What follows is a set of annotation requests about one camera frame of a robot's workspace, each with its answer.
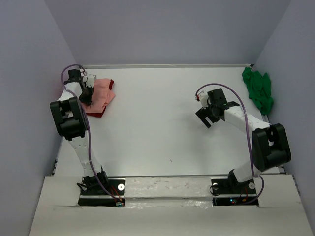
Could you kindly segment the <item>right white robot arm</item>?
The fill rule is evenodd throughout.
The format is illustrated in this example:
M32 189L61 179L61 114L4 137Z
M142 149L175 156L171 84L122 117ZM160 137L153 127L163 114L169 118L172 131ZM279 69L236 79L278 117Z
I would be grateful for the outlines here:
M291 151L283 125L270 124L244 111L244 104L228 102L222 89L215 89L197 95L201 108L196 115L207 126L220 120L230 123L244 132L249 147L250 160L229 172L226 181L227 189L237 193L245 186L245 182L258 177L273 167L291 161Z

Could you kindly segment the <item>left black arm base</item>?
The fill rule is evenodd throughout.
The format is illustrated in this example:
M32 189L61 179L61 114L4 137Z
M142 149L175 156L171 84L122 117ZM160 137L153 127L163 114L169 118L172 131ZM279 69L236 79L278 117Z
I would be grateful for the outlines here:
M123 207L125 205L124 178L108 178L104 171L97 176L83 177L77 183L80 189L78 205L82 207Z

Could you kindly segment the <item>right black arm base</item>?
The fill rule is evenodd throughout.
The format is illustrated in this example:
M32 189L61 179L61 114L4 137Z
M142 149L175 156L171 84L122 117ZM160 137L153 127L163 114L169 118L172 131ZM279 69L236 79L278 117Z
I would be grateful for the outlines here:
M211 180L212 204L218 206L258 206L254 179L238 182L230 171L227 177Z

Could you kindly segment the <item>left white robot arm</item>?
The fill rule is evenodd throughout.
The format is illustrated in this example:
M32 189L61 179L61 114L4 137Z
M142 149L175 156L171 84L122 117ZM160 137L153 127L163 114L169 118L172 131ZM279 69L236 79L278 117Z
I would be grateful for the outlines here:
M50 103L53 120L60 136L76 152L83 168L82 191L108 192L109 180L102 165L92 152L91 131L84 105L91 105L95 75L88 75L83 66L72 64L61 72L63 91L57 101Z

